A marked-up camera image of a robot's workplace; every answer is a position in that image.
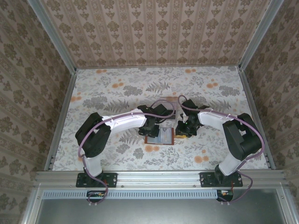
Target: gray panel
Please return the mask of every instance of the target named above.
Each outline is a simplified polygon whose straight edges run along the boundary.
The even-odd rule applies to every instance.
[[[43,200],[39,224],[285,224],[275,190],[251,190],[229,206],[215,199]]]

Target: wall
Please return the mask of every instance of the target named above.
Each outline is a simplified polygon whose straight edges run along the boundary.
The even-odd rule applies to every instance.
[[[0,1],[0,223],[17,223],[43,170],[70,74],[25,0]]]
[[[238,64],[269,0],[42,0],[79,68]]]
[[[275,164],[278,169],[285,169],[298,206],[298,0],[284,1],[245,72]]]

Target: mounting plate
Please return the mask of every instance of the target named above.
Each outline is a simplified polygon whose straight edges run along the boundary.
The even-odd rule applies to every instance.
[[[103,173],[102,179],[109,188],[116,188],[117,173]],[[103,188],[104,185],[90,178],[86,173],[79,173],[76,182],[77,188]]]
[[[202,188],[210,188],[210,187],[232,187],[232,184],[234,187],[243,187],[242,177],[237,172],[234,172],[227,178],[228,181],[226,181],[223,184],[219,184],[215,177],[215,172],[204,172],[199,173],[200,176],[200,185]]]

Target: patterned table surface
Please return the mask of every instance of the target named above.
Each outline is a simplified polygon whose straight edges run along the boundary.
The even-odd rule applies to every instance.
[[[53,170],[83,170],[75,133],[91,113],[115,115],[180,94],[198,106],[250,114],[236,67],[78,70]],[[224,134],[210,126],[201,127],[189,139],[175,139],[173,146],[144,144],[137,131],[129,129],[109,138],[101,154],[104,170],[214,169],[228,153]],[[243,168],[267,168],[265,157],[250,160]]]

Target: floral wallpaper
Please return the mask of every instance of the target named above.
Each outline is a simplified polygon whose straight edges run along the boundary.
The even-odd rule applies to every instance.
[[[0,1],[0,223],[21,219],[70,74],[25,0]]]
[[[270,0],[41,0],[77,68],[238,64]]]
[[[278,169],[299,208],[299,1],[285,0],[245,72]]]
[[[168,67],[77,70],[77,79],[67,112],[53,170],[83,170],[78,158],[76,131],[91,113],[115,115],[160,98],[173,100],[180,94],[198,106],[217,111],[250,114],[236,66]],[[168,120],[160,127],[174,127]],[[110,136],[101,154],[104,170],[199,170],[214,169],[228,154],[224,133],[210,126],[198,135],[175,139],[174,145],[145,144],[138,128]],[[244,168],[267,168],[264,156]]]

